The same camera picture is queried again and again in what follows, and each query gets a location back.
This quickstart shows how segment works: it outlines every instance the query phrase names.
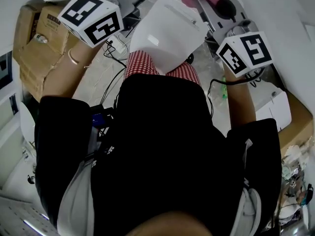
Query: red checkered shorts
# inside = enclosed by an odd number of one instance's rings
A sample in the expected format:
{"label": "red checkered shorts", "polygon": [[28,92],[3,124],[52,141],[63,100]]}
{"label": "red checkered shorts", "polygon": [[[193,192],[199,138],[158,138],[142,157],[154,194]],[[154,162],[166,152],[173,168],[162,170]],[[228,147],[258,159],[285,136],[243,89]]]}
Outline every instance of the red checkered shorts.
{"label": "red checkered shorts", "polygon": [[[130,75],[137,73],[153,75],[159,74],[153,64],[152,58],[144,51],[136,51],[130,53],[127,62],[125,79],[128,78]],[[168,72],[166,76],[182,78],[200,85],[200,81],[195,69],[187,62],[182,63],[173,71]]]}

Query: cardboard box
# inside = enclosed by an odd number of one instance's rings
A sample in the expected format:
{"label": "cardboard box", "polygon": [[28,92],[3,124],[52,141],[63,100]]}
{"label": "cardboard box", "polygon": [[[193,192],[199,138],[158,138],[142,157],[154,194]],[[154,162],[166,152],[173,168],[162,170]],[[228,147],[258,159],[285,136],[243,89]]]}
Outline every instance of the cardboard box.
{"label": "cardboard box", "polygon": [[62,11],[61,6],[46,6],[42,9],[36,33],[48,39],[48,46],[55,52],[63,55],[79,40],[57,18]]}
{"label": "cardboard box", "polygon": [[59,53],[34,39],[24,48],[21,54],[20,79],[38,102],[43,94],[46,76],[60,59]]}
{"label": "cardboard box", "polygon": [[289,146],[300,146],[308,141],[309,138],[313,138],[314,135],[312,114],[293,94],[287,92],[287,97],[291,109],[292,121],[289,126],[278,133],[282,158]]}
{"label": "cardboard box", "polygon": [[44,3],[22,6],[15,27],[13,57],[20,64],[20,55],[24,47],[36,33],[37,22]]}

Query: bracelet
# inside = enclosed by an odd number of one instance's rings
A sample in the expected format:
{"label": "bracelet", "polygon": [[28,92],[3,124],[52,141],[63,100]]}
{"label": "bracelet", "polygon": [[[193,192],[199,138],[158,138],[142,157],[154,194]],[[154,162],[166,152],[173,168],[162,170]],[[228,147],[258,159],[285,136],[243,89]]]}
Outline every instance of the bracelet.
{"label": "bracelet", "polygon": [[[68,51],[68,57],[69,59],[71,60],[71,62],[75,65],[78,65],[79,64],[79,61],[75,60],[72,56],[71,56],[71,50],[72,48]],[[83,68],[86,69],[86,68],[89,68],[91,66],[92,62],[89,64],[89,65],[85,65]]]}
{"label": "bracelet", "polygon": [[75,65],[78,65],[79,64],[79,61],[76,61],[72,56],[71,56],[71,50],[72,49],[70,49],[69,51],[68,51],[68,57],[69,57],[69,59],[71,60],[71,62],[73,63],[73,64],[75,64]]}

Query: green object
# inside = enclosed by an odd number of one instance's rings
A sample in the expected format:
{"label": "green object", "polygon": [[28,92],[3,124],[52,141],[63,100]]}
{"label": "green object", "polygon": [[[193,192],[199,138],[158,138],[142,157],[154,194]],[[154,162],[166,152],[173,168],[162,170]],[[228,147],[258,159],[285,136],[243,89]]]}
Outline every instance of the green object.
{"label": "green object", "polygon": [[[226,82],[225,76],[222,77],[222,81]],[[226,85],[222,85],[221,90],[222,90],[222,98],[227,99],[227,87],[226,87]]]}

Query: white cube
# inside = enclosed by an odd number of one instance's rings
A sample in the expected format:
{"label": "white cube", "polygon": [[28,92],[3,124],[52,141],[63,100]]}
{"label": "white cube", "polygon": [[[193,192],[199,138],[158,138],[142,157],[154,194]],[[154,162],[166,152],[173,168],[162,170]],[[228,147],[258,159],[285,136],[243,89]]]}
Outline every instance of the white cube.
{"label": "white cube", "polygon": [[124,28],[119,7],[106,0],[71,0],[58,19],[92,48]]}
{"label": "white cube", "polygon": [[236,77],[272,64],[273,56],[263,31],[226,37],[217,55]]}

